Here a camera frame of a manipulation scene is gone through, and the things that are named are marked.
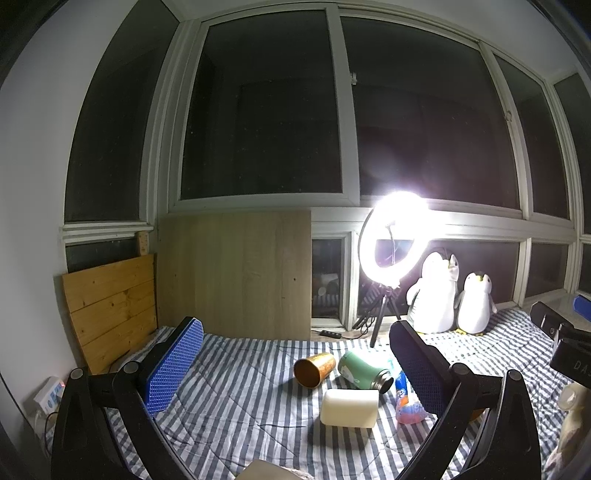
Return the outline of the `blue striped quilt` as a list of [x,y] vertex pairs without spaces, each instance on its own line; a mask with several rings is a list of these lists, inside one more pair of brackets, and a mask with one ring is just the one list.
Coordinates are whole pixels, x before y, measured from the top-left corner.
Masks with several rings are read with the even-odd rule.
[[[129,361],[142,361],[176,327],[161,327],[101,374],[115,373]],[[530,314],[505,310],[477,336],[422,334],[451,363],[479,375],[502,377],[519,371],[536,419],[541,477],[557,446],[566,413],[558,407],[568,377],[550,366],[553,341],[533,324]],[[390,337],[375,347],[362,339],[340,342],[228,338],[204,330],[200,352],[168,407],[155,422],[183,461],[192,479],[401,479],[437,417],[427,412],[418,424],[396,419],[394,384],[380,392],[379,416],[372,429],[325,426],[322,398],[330,389],[360,390],[339,374],[349,350],[374,355],[391,370],[399,364]],[[294,378],[294,363],[320,353],[335,356],[335,369],[315,389]],[[106,410],[112,432],[134,479],[152,479],[131,444],[119,412]],[[485,413],[474,414],[441,479],[459,479]]]

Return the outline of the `light wood board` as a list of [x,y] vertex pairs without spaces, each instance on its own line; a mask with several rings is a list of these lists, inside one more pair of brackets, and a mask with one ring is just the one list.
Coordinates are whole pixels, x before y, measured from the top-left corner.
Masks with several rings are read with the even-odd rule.
[[311,213],[207,213],[160,220],[158,321],[195,317],[211,334],[311,336]]

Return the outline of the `large white penguin plush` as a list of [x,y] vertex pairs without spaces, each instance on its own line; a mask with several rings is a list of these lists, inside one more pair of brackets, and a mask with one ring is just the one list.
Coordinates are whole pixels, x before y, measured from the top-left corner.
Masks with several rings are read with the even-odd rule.
[[417,332],[449,331],[455,322],[455,300],[460,267],[454,254],[430,253],[421,276],[407,291],[407,319]]

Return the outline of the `white cream plastic cup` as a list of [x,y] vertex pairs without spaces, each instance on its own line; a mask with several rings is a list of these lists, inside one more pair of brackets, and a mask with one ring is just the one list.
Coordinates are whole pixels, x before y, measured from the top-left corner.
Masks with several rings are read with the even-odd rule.
[[379,416],[378,390],[330,389],[322,398],[325,426],[372,429]]

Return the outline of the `orange soda bottle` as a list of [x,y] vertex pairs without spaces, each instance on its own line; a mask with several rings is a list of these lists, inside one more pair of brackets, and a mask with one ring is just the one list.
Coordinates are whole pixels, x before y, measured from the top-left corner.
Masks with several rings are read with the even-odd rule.
[[413,389],[409,377],[395,361],[391,362],[391,372],[394,378],[394,402],[396,403],[394,409],[398,423],[413,425],[423,422],[427,412]]

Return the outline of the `green insulated bottle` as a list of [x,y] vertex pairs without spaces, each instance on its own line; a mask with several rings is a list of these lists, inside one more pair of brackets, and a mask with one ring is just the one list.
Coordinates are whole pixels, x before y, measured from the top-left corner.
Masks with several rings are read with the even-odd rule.
[[387,393],[394,384],[394,377],[386,364],[374,355],[349,350],[338,364],[339,374],[360,390],[377,390]]

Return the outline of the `white power strip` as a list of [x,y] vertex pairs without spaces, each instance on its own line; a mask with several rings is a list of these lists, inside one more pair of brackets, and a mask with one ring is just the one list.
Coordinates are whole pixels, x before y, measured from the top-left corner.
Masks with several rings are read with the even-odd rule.
[[43,414],[49,416],[58,409],[64,388],[64,381],[58,377],[51,376],[46,380],[34,396],[34,402]]

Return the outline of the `orange pine headboard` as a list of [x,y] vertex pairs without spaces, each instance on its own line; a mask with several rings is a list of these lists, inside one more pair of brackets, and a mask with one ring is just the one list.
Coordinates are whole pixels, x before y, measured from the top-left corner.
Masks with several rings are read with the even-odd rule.
[[157,329],[154,273],[154,256],[143,255],[61,277],[90,373],[106,372]]

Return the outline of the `black power strip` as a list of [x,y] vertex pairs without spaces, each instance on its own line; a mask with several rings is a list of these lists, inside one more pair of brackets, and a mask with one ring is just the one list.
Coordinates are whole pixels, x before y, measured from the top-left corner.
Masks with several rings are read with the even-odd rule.
[[331,331],[331,330],[311,330],[311,334],[315,334],[320,337],[330,338],[330,339],[341,339],[342,333]]

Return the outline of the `small white penguin plush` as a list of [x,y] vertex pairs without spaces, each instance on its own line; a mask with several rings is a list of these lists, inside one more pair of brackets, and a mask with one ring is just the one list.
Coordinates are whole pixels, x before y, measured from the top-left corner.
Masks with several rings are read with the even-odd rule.
[[457,327],[471,335],[483,333],[497,312],[492,298],[493,283],[488,274],[470,273],[457,301]]

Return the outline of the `orange brown cup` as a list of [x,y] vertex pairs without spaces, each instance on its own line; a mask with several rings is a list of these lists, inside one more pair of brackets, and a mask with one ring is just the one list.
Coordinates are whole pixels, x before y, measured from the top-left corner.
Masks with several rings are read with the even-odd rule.
[[324,352],[294,363],[294,378],[301,386],[315,389],[335,369],[335,356]]

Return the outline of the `cream stuffed toy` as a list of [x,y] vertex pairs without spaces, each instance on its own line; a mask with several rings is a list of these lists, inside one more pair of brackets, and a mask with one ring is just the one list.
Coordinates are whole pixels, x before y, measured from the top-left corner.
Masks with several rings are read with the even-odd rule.
[[566,413],[566,417],[558,444],[545,464],[549,479],[560,479],[583,446],[584,438],[590,430],[590,422],[587,420],[590,415],[590,390],[576,382],[566,385],[559,396],[558,407]]

